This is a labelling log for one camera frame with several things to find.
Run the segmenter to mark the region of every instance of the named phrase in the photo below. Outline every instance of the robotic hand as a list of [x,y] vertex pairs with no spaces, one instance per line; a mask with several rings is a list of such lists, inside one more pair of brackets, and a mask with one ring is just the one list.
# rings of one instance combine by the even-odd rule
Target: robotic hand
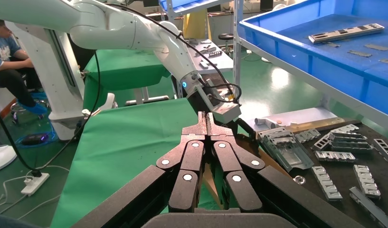
[[[181,40],[139,15],[95,0],[0,0],[0,19],[69,33],[76,45],[86,49],[153,50],[166,69],[185,85],[196,112],[212,112],[222,123],[241,114],[238,104],[222,102],[212,82],[202,81]],[[160,24],[179,34],[171,22]]]

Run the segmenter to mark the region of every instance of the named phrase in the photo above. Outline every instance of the blue plastic bin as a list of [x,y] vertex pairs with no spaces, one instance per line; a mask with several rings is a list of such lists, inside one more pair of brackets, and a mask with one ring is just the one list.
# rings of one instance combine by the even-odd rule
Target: blue plastic bin
[[[340,47],[312,44],[309,35],[371,23],[382,33],[333,41]],[[307,0],[240,22],[246,40],[330,86],[388,114],[388,0]],[[372,54],[361,57],[356,50]]]

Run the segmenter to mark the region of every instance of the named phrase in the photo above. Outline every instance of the black chair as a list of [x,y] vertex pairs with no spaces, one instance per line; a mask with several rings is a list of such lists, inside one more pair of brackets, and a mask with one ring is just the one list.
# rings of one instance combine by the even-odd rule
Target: black chair
[[229,40],[232,40],[233,39],[233,34],[231,33],[222,33],[218,36],[218,38],[220,40],[225,40],[226,41],[226,45],[225,47],[222,47],[222,51],[225,52],[226,54],[228,54],[230,56],[230,53],[233,52],[233,49],[232,48],[229,48]]

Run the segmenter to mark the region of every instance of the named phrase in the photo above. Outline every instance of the white tabletop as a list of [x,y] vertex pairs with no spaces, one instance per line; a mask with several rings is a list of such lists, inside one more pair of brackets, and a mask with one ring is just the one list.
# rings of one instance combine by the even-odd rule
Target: white tabletop
[[[212,41],[210,44],[201,44],[200,42],[201,41],[210,41],[209,39],[197,39],[197,41],[199,42],[198,45],[195,46],[195,48],[198,50],[198,51],[202,51],[204,50],[207,46],[210,45],[209,48],[213,48],[213,47],[216,47],[216,50],[215,51],[221,51],[221,49],[216,45],[214,44]],[[189,52],[189,55],[191,56],[191,59],[192,61],[194,62],[195,64],[195,68],[197,69],[198,73],[200,74],[211,74],[211,73],[217,73],[217,71],[212,67],[212,66],[208,66],[208,69],[203,69],[199,63],[201,60],[203,60],[203,58],[201,56],[198,56],[198,57],[195,57],[195,54],[196,52],[191,49],[191,48],[188,48],[188,52]],[[221,71],[221,72],[227,72],[227,71],[231,71],[233,70],[233,60],[228,56],[226,55],[226,53],[222,52],[222,55],[220,56],[217,56],[217,57],[211,57],[211,58],[208,58],[213,64],[217,64],[216,67]]]

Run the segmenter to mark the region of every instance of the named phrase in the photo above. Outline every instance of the white shelf frame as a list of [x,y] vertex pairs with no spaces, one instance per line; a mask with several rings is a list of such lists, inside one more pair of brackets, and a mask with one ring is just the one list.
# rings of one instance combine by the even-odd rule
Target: white shelf frame
[[292,75],[295,75],[299,79],[303,80],[312,87],[318,89],[324,93],[322,99],[322,106],[329,110],[329,99],[332,97],[335,100],[341,102],[345,106],[353,109],[355,112],[361,114],[362,116],[370,119],[376,124],[383,126],[388,130],[388,114],[385,114],[366,103],[363,103],[339,90],[328,85],[327,83],[315,78],[314,76],[282,61],[281,59],[263,51],[262,49],[256,47],[250,42],[246,41],[245,38],[241,38],[238,35],[237,29],[238,24],[243,19],[243,4],[244,0],[235,0],[235,11],[234,11],[234,54],[233,54],[233,79],[237,85],[240,85],[240,64],[241,64],[241,47],[245,47],[260,57],[268,59],[272,64],[282,68],[283,70],[289,72]]

